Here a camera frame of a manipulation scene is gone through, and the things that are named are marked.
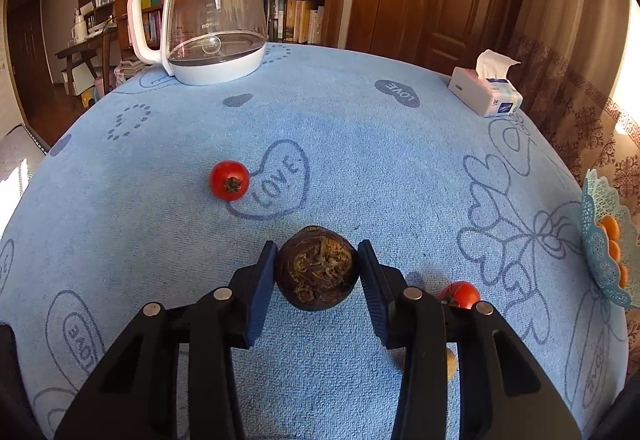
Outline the small orange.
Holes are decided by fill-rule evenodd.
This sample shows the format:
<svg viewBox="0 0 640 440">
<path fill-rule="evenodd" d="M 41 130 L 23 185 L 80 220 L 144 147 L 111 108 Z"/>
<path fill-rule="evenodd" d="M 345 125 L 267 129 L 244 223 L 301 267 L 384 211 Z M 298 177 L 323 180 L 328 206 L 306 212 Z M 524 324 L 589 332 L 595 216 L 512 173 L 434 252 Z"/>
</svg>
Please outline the small orange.
<svg viewBox="0 0 640 440">
<path fill-rule="evenodd" d="M 628 269 L 626 265 L 620 262 L 618 264 L 618 272 L 620 272 L 620 280 L 618 281 L 618 286 L 620 286 L 620 288 L 626 288 L 629 279 Z"/>
</svg>

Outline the large orange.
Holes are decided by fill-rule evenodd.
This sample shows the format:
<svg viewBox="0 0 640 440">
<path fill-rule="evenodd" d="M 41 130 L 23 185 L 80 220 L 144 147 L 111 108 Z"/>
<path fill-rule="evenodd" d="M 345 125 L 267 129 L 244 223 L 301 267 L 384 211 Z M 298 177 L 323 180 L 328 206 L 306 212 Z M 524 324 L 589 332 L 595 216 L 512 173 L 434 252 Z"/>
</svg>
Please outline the large orange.
<svg viewBox="0 0 640 440">
<path fill-rule="evenodd" d="M 599 222 L 598 226 L 602 230 L 605 230 L 606 235 L 608 235 L 608 239 L 610 241 L 619 241 L 620 240 L 620 225 L 618 224 L 616 218 L 612 215 L 605 215 Z"/>
</svg>

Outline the dark passion fruit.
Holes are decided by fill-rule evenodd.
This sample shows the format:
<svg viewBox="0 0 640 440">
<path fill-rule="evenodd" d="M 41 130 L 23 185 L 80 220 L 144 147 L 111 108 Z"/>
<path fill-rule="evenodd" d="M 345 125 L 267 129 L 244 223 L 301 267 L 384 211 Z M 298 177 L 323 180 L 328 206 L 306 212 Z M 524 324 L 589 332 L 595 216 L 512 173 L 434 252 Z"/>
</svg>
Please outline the dark passion fruit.
<svg viewBox="0 0 640 440">
<path fill-rule="evenodd" d="M 280 248 L 274 279 L 284 298 L 304 311 L 335 307 L 354 289 L 361 271 L 358 251 L 322 226 L 306 226 Z"/>
</svg>

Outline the tan longan fruit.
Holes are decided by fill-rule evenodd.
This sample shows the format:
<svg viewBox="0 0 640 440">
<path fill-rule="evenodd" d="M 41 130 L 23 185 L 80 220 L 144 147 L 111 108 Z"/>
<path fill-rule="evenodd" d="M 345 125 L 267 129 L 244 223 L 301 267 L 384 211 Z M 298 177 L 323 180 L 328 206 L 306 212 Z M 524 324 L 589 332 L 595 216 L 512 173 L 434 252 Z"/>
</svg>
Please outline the tan longan fruit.
<svg viewBox="0 0 640 440">
<path fill-rule="evenodd" d="M 458 369 L 458 360 L 456 353 L 451 349 L 446 349 L 446 361 L 447 361 L 447 379 L 451 380 L 454 378 L 454 375 L 457 373 Z"/>
</svg>

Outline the red cherry tomato near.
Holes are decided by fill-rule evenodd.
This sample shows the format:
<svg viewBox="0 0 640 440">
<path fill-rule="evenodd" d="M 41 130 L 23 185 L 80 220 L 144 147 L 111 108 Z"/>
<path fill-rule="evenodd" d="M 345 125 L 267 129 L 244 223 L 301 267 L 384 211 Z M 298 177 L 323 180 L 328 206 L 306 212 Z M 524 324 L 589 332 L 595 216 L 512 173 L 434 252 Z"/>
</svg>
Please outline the red cherry tomato near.
<svg viewBox="0 0 640 440">
<path fill-rule="evenodd" d="M 465 281 L 449 284 L 439 295 L 440 301 L 453 307 L 472 309 L 473 305 L 480 301 L 480 292 L 477 288 Z"/>
</svg>

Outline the red cherry tomato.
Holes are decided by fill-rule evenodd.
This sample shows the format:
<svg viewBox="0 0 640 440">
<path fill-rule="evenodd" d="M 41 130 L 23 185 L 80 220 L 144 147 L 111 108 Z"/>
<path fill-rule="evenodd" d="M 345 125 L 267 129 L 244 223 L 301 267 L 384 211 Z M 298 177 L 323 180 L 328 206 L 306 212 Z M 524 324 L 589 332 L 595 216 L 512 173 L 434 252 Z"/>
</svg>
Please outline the red cherry tomato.
<svg viewBox="0 0 640 440">
<path fill-rule="evenodd" d="M 477 288 L 465 281 L 449 284 L 439 295 L 440 301 L 453 307 L 472 309 L 473 305 L 480 301 L 480 292 Z"/>
<path fill-rule="evenodd" d="M 250 172 L 237 161 L 219 161 L 209 173 L 209 189 L 216 198 L 224 201 L 242 198 L 249 186 Z"/>
</svg>

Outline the blue love-print tablecloth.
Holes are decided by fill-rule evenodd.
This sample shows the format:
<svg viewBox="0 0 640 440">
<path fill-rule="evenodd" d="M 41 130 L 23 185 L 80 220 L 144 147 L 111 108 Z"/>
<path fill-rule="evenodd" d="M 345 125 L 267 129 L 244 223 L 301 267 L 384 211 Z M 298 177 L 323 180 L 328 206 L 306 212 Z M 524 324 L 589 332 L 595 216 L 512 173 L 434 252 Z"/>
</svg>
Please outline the blue love-print tablecloth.
<svg viewBox="0 0 640 440">
<path fill-rule="evenodd" d="M 209 189 L 222 160 L 250 172 L 240 199 Z M 29 181 L 1 238 L 1 319 L 52 436 L 147 302 L 197 301 L 266 241 L 320 225 L 432 293 L 472 283 L 591 434 L 623 388 L 627 338 L 582 255 L 581 198 L 526 114 L 477 116 L 404 62 L 271 44 L 254 74 L 201 88 L 151 68 Z"/>
</svg>

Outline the light blue lattice basket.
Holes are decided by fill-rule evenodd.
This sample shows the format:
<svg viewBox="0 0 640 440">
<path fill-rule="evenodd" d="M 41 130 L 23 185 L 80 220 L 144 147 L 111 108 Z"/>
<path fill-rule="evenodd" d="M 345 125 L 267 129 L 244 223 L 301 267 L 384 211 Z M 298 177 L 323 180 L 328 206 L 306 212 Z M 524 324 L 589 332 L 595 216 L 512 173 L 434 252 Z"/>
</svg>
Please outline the light blue lattice basket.
<svg viewBox="0 0 640 440">
<path fill-rule="evenodd" d="M 612 215 L 620 225 L 620 262 L 628 269 L 626 288 L 620 288 L 620 272 L 608 254 L 608 235 L 598 226 L 605 216 Z M 603 295 L 624 309 L 639 308 L 639 232 L 631 221 L 628 208 L 620 203 L 620 195 L 605 177 L 589 169 L 582 185 L 582 248 L 589 271 Z"/>
</svg>

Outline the red cherry tomato far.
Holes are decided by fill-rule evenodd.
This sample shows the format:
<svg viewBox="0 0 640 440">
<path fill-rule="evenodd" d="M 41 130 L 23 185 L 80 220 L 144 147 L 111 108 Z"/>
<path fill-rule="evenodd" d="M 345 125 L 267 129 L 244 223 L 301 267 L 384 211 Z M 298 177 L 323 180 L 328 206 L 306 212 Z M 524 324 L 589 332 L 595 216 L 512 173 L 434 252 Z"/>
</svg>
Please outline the red cherry tomato far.
<svg viewBox="0 0 640 440">
<path fill-rule="evenodd" d="M 216 198 L 224 201 L 242 198 L 249 186 L 250 172 L 237 161 L 219 161 L 209 173 L 209 189 Z"/>
</svg>

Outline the grey sofa cushion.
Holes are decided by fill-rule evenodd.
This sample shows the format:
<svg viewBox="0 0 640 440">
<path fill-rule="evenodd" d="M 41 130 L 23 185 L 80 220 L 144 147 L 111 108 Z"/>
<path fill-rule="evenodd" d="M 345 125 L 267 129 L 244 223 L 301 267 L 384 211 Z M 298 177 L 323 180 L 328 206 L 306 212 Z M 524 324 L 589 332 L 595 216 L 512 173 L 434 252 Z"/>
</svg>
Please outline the grey sofa cushion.
<svg viewBox="0 0 640 440">
<path fill-rule="evenodd" d="M 18 125 L 1 137 L 1 181 L 24 192 L 49 147 L 29 127 Z"/>
</svg>

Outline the tissue pack white blue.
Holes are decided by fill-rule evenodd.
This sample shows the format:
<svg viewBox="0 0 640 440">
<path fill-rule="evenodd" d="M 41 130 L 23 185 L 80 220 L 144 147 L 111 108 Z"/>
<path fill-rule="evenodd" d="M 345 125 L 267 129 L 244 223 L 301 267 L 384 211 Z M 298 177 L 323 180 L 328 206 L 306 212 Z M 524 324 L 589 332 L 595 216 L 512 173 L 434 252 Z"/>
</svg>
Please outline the tissue pack white blue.
<svg viewBox="0 0 640 440">
<path fill-rule="evenodd" d="M 474 69 L 454 67 L 448 90 L 480 117 L 513 114 L 523 97 L 506 77 L 518 60 L 485 50 L 477 56 Z"/>
</svg>

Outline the wooden side desk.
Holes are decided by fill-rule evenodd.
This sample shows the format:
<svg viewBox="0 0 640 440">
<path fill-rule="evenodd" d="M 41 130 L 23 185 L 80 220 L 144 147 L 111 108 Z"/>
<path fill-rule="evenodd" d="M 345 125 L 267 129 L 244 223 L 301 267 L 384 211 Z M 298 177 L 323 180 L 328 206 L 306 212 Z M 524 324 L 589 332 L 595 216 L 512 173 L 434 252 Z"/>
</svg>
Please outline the wooden side desk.
<svg viewBox="0 0 640 440">
<path fill-rule="evenodd" d="M 104 93 L 112 91 L 112 66 L 111 66 L 111 44 L 117 39 L 117 30 L 115 27 L 105 28 L 101 33 L 80 42 L 64 48 L 55 54 L 58 59 L 64 60 L 66 70 L 66 93 L 69 96 L 75 96 L 75 79 L 73 70 L 81 64 L 86 64 L 93 79 L 98 77 L 96 68 L 94 68 L 92 59 L 101 55 L 101 77 L 103 81 Z"/>
</svg>

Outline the patterned beige curtain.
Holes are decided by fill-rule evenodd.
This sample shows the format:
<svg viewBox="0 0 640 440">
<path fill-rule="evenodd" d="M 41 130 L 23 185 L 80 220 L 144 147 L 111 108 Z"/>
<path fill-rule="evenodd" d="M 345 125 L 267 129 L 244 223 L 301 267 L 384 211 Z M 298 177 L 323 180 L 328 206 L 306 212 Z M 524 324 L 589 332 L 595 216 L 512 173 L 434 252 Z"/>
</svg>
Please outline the patterned beige curtain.
<svg viewBox="0 0 640 440">
<path fill-rule="evenodd" d="M 637 0 L 523 0 L 508 53 L 523 108 L 570 174 L 590 169 L 639 218 Z"/>
</svg>

